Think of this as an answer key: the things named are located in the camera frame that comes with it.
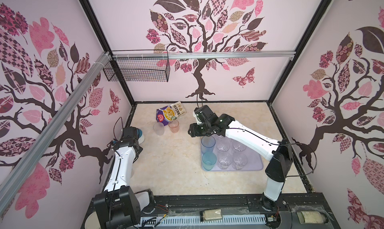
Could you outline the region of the blue tall glass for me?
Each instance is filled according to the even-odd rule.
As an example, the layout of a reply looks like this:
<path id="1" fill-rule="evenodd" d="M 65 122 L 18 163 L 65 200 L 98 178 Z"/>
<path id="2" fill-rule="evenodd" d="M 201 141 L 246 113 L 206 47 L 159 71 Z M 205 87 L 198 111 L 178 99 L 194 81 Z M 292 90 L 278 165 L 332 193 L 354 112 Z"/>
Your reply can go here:
<path id="1" fill-rule="evenodd" d="M 212 153 L 216 145 L 216 139 L 213 136 L 201 138 L 201 153 Z"/>

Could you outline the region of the clear ribbed glass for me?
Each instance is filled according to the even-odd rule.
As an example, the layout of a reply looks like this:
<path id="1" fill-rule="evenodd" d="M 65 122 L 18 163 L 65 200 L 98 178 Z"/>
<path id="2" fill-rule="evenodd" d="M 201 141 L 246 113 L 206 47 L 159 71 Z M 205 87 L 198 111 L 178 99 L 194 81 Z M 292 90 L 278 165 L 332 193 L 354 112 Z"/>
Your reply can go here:
<path id="1" fill-rule="evenodd" d="M 218 167 L 221 170 L 227 170 L 228 167 L 232 164 L 233 162 L 233 155 L 227 152 L 221 152 L 217 156 L 218 159 Z"/>
<path id="2" fill-rule="evenodd" d="M 216 142 L 216 149 L 219 152 L 228 152 L 230 149 L 231 143 L 227 139 L 218 139 Z"/>

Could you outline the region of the teal frosted glass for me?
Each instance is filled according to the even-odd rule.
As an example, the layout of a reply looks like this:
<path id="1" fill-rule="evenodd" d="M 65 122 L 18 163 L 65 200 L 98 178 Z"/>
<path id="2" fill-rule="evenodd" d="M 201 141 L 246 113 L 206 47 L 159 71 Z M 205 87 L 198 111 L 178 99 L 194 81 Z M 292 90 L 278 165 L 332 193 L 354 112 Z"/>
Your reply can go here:
<path id="1" fill-rule="evenodd" d="M 211 171 L 217 161 L 217 156 L 213 152 L 206 152 L 202 156 L 203 169 L 205 171 Z"/>

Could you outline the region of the clear glass back row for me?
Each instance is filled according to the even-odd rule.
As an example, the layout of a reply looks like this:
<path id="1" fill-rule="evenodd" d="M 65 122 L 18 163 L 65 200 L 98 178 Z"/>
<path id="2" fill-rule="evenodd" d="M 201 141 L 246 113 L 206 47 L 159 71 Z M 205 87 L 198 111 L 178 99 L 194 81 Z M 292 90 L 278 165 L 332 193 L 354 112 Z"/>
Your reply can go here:
<path id="1" fill-rule="evenodd" d="M 232 141 L 232 147 L 235 152 L 243 152 L 247 149 L 244 144 L 234 140 Z"/>

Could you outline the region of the lilac plastic tray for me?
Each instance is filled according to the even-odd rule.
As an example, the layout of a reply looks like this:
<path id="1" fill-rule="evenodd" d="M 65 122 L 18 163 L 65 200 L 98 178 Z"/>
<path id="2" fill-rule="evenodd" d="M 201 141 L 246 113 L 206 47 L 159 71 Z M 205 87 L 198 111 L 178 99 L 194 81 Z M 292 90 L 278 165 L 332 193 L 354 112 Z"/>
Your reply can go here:
<path id="1" fill-rule="evenodd" d="M 239 171 L 260 171 L 260 170 L 262 170 L 264 168 L 263 160 L 262 160 L 261 156 L 258 153 L 256 153 L 255 151 L 253 151 L 250 148 L 248 148 L 247 146 L 246 146 L 247 149 L 245 151 L 243 151 L 243 152 L 235 152 L 233 150 L 233 147 L 232 147 L 233 139 L 224 138 L 224 137 L 217 136 L 217 135 L 213 135 L 213 137 L 216 139 L 216 142 L 218 141 L 218 139 L 227 139 L 227 140 L 230 141 L 231 146 L 230 146 L 230 149 L 229 149 L 229 151 L 227 153 L 230 153 L 232 155 L 234 153 L 244 153 L 247 156 L 247 158 L 248 158 L 247 165 L 242 170 L 239 170 Z M 213 153 L 216 156 L 218 156 L 218 154 L 221 153 L 221 152 L 217 151 L 216 146 L 215 146 L 215 148 L 213 150 Z M 202 169 L 203 169 L 202 156 L 203 156 L 203 154 L 201 153 L 201 165 L 202 165 Z M 206 171 L 206 172 L 229 172 L 229 171 L 236 171 L 236 170 L 233 169 L 232 164 L 228 167 L 227 170 L 221 170 L 218 167 L 218 159 L 217 159 L 214 168 L 211 171 Z"/>

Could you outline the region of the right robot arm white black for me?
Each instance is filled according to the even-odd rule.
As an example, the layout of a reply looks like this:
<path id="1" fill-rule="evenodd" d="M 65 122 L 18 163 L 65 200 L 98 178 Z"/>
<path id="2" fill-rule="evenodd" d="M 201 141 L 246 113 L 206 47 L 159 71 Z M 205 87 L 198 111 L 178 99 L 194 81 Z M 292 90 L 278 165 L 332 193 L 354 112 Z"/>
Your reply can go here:
<path id="1" fill-rule="evenodd" d="M 269 162 L 265 169 L 267 182 L 261 194 L 261 206 L 267 211 L 277 209 L 288 173 L 294 161 L 292 146 L 309 145 L 277 141 L 244 126 L 234 117 L 223 113 L 217 116 L 208 105 L 196 107 L 193 112 L 196 122 L 190 124 L 188 134 L 192 137 L 210 137 L 217 135 L 237 141 L 255 151 Z"/>

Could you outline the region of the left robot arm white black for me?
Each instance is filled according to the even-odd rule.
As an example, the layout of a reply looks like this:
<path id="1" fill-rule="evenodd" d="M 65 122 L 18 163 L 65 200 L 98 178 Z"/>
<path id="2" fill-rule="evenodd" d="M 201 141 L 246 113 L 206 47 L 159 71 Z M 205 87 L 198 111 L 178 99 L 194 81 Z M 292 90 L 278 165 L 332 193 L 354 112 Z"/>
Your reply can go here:
<path id="1" fill-rule="evenodd" d="M 125 229 L 141 222 L 143 213 L 155 209 L 155 197 L 150 189 L 135 193 L 130 187 L 134 162 L 143 148 L 139 129 L 126 127 L 122 137 L 113 143 L 115 159 L 105 188 L 94 197 L 94 208 L 102 229 Z"/>

